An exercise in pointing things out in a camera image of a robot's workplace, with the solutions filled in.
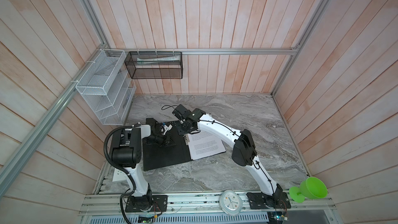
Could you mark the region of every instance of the wooden wall panel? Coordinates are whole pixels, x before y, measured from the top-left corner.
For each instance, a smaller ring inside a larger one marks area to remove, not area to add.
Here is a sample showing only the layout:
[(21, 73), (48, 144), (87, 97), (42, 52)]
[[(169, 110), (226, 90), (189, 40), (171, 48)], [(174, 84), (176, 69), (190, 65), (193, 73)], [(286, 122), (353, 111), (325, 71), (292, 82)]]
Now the wooden wall panel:
[(397, 3), (332, 0), (275, 97), (344, 223), (398, 218)]
[[(100, 39), (79, 0), (0, 0), (0, 6), (2, 167)], [(0, 200), (1, 220), (73, 223), (96, 183), (110, 130), (77, 95)]]
[[(320, 0), (90, 1), (113, 48), (250, 48), (296, 46)], [(144, 94), (269, 93), (288, 58), (185, 56), (182, 80), (135, 82)]]

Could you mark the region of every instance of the marble tabletop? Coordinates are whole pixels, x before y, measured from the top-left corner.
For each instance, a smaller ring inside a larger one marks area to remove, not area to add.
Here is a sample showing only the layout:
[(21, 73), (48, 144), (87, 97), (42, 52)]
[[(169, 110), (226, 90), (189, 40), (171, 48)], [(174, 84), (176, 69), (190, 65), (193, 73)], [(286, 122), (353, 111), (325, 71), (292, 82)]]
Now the marble tabletop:
[[(161, 108), (178, 104), (189, 110), (200, 108), (232, 128), (250, 130), (261, 163), (282, 188), (299, 186), (307, 178), (278, 110), (267, 94), (137, 95), (127, 124), (145, 123), (146, 118), (159, 122), (177, 120), (172, 108), (164, 111)], [(232, 148), (224, 146), (225, 153), (143, 172), (144, 177), (153, 192), (259, 190), (249, 172), (231, 159)], [(126, 181), (108, 182), (103, 193), (126, 189)]]

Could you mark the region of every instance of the white paper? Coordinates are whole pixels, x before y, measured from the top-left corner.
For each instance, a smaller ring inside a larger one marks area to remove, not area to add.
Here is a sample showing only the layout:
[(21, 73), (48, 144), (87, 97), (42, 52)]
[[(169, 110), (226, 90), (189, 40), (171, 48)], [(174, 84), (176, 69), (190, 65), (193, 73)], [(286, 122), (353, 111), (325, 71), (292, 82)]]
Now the white paper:
[(124, 175), (124, 172), (115, 168), (115, 171), (113, 171), (112, 182), (120, 182), (126, 180), (126, 177)]
[(201, 131), (197, 134), (187, 134), (187, 136), (192, 160), (225, 152), (221, 139), (211, 133)]

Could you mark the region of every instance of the document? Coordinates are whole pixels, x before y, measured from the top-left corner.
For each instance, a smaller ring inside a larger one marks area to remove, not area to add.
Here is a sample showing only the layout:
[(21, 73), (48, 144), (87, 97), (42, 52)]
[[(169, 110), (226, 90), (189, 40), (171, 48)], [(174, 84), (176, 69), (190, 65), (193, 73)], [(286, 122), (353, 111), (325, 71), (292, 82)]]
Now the document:
[(187, 134), (187, 142), (192, 160), (225, 152), (221, 139), (208, 132), (201, 131), (197, 134)]

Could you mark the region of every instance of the black mesh basket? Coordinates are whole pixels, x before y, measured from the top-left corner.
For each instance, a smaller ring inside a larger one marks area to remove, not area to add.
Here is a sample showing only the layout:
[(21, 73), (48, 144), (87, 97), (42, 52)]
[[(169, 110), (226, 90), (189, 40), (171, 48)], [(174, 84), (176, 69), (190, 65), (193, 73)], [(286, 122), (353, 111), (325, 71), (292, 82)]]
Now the black mesh basket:
[(182, 79), (181, 52), (130, 51), (125, 65), (132, 79)]

